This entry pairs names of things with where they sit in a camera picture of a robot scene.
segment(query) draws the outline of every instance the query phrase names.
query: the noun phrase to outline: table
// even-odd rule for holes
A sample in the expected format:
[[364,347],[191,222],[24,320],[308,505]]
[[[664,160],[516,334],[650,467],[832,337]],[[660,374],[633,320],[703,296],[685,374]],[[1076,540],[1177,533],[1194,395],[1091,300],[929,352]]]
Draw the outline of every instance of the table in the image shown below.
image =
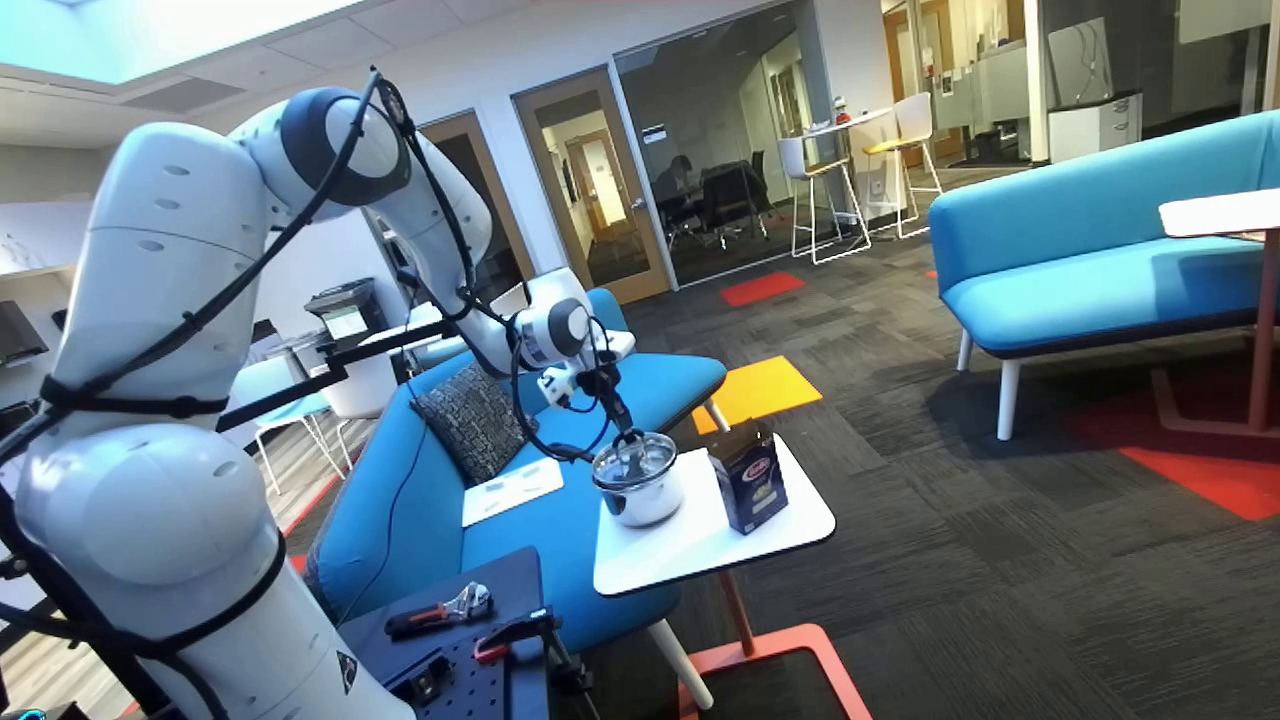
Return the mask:
[[[685,505],[676,517],[669,517],[657,529],[626,529],[600,507],[600,533],[597,533],[597,571],[590,584],[604,597],[635,592],[648,584],[669,584],[701,571],[716,571],[724,590],[729,618],[734,623],[734,640],[719,648],[691,654],[697,671],[724,671],[738,664],[760,664],[789,654],[810,654],[845,710],[845,716],[864,720],[872,716],[859,701],[855,684],[847,682],[847,669],[840,654],[832,648],[828,634],[818,623],[795,623],[778,634],[756,638],[746,623],[742,597],[733,582],[733,563],[746,563],[760,556],[792,552],[817,540],[828,540],[834,533],[834,517],[825,505],[825,497],[810,489],[807,473],[792,458],[792,449],[775,438],[775,458],[789,485],[789,507],[760,525],[750,538],[738,538],[729,529],[724,501],[716,489],[711,458],[707,449],[685,454],[676,461],[676,479],[685,485]],[[679,716],[697,716],[691,695],[703,687],[679,687]]]
[[[489,584],[492,608],[495,608],[492,619],[456,623],[444,634],[428,634],[428,638],[393,646],[393,638],[382,634],[387,618],[447,601],[467,582]],[[432,584],[416,597],[404,597],[387,608],[364,612],[364,618],[338,623],[338,638],[352,646],[359,664],[378,684],[401,682],[407,669],[423,664],[437,654],[444,654],[451,662],[451,682],[447,682],[444,695],[437,706],[416,710],[416,716],[492,716],[492,710],[478,706],[485,687],[505,684],[513,720],[549,720],[552,716],[549,669],[545,669],[535,640],[527,640],[535,654],[518,654],[509,664],[492,664],[492,669],[473,664],[474,638],[495,634],[501,623],[513,623],[535,608],[545,608],[545,582],[540,582],[535,552],[524,548],[524,552],[501,556],[492,563],[478,563],[456,582],[444,582],[444,584]]]
[[1154,374],[1161,424],[1173,434],[1210,434],[1210,438],[1280,438],[1272,429],[1272,344],[1277,344],[1277,292],[1280,292],[1280,190],[1225,194],[1161,206],[1161,225],[1166,236],[1253,236],[1263,246],[1263,278],[1254,288],[1253,320],[1253,370],[1249,370],[1249,415],[1230,420],[1188,420],[1177,412],[1166,374]]

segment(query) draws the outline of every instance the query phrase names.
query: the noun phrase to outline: small box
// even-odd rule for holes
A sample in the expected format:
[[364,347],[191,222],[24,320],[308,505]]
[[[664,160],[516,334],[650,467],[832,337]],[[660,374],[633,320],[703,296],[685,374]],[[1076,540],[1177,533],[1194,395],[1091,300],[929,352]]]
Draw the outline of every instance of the small box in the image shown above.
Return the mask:
[[738,424],[711,439],[716,485],[729,525],[750,538],[767,517],[789,507],[784,467],[775,464],[770,429]]

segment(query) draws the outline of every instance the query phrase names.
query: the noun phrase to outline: blue couch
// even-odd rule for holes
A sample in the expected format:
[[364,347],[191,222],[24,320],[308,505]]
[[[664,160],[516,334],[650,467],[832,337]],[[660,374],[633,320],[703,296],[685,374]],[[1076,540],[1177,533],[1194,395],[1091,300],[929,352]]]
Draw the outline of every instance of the blue couch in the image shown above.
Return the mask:
[[[604,329],[626,329],[604,288],[590,288],[590,307]],[[676,590],[648,590],[620,601],[597,597],[590,590],[600,491],[589,464],[562,464],[561,491],[460,529],[465,473],[416,415],[413,402],[456,382],[467,364],[474,364],[474,356],[460,352],[413,378],[382,408],[316,538],[308,561],[316,601],[330,619],[352,619],[432,582],[460,577],[516,548],[535,548],[545,601],[561,618],[566,648],[597,648],[620,634],[660,623],[676,603]],[[719,388],[724,364],[707,356],[633,352],[620,378],[620,395],[635,429],[672,429]],[[535,388],[518,395],[545,439],[589,444],[604,424],[600,408],[549,408]],[[509,467],[535,458],[540,454],[524,444]]]
[[1261,246],[1166,241],[1162,201],[1280,186],[1280,114],[1122,145],[942,194],[929,241],[960,361],[1001,361],[997,439],[1013,438],[1019,364],[1254,316]]

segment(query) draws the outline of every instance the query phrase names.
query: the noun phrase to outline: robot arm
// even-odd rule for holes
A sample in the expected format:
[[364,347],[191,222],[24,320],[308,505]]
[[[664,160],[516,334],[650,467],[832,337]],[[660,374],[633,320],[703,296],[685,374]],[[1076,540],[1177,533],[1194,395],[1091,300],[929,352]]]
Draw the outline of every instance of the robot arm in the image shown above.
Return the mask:
[[188,716],[407,716],[348,671],[356,662],[278,563],[253,461],[206,434],[249,356],[257,272],[295,230],[348,207],[396,230],[489,374],[597,370],[589,306],[566,272],[533,282],[533,306],[513,320],[473,300],[489,207],[413,131],[396,95],[370,109],[366,95],[303,92],[231,135],[137,129],[86,216],[66,334],[45,383],[57,412],[30,434],[5,540],[53,561],[40,561],[40,584],[66,619],[98,618],[144,640],[199,628],[167,648],[164,669],[144,664]]
[[[348,165],[338,165],[352,129],[359,129],[359,139]],[[327,206],[316,222],[348,207],[382,222],[423,282],[428,300],[456,323],[489,374],[589,364],[581,356],[589,306],[577,282],[562,283],[571,272],[533,282],[533,307],[516,316],[516,329],[474,307],[473,270],[489,251],[492,213],[465,172],[413,129],[396,89],[382,89],[378,109],[364,109],[348,92],[303,92],[253,118],[231,135],[257,160],[278,222],[295,222],[325,186]]]

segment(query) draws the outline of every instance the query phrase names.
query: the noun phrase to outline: white table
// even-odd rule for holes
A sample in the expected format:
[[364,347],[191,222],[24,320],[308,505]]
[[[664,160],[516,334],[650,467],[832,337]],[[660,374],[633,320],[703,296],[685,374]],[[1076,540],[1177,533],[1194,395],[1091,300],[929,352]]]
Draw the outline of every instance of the white table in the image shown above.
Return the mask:
[[[707,454],[685,454],[676,461],[676,479],[685,485],[685,505],[676,517],[669,517],[657,529],[626,529],[600,507],[600,533],[597,533],[597,592],[620,597],[650,584],[672,584],[685,577],[716,571],[724,584],[729,618],[734,623],[734,640],[719,648],[691,654],[697,671],[724,671],[734,664],[760,664],[789,654],[810,654],[845,710],[845,716],[859,720],[872,716],[859,701],[855,684],[847,682],[847,669],[832,646],[832,638],[818,623],[795,623],[778,634],[756,638],[742,612],[742,597],[733,582],[733,563],[746,563],[760,556],[792,552],[817,540],[828,540],[834,533],[834,517],[825,505],[825,497],[810,489],[807,473],[795,464],[792,449],[775,438],[775,458],[789,485],[789,507],[760,525],[750,538],[738,538],[729,529],[729,513],[716,489],[716,473]],[[711,710],[707,687],[679,687],[679,716],[697,716],[689,706],[689,691],[697,695],[697,710]]]
[[1272,429],[1272,341],[1277,341],[1277,292],[1280,292],[1280,190],[1225,194],[1161,206],[1161,225],[1166,236],[1253,236],[1263,246],[1263,272],[1254,283],[1253,320],[1253,370],[1249,370],[1249,415],[1230,420],[1188,420],[1179,415],[1166,378],[1154,374],[1161,424],[1173,434],[1210,434],[1210,438],[1280,438]]

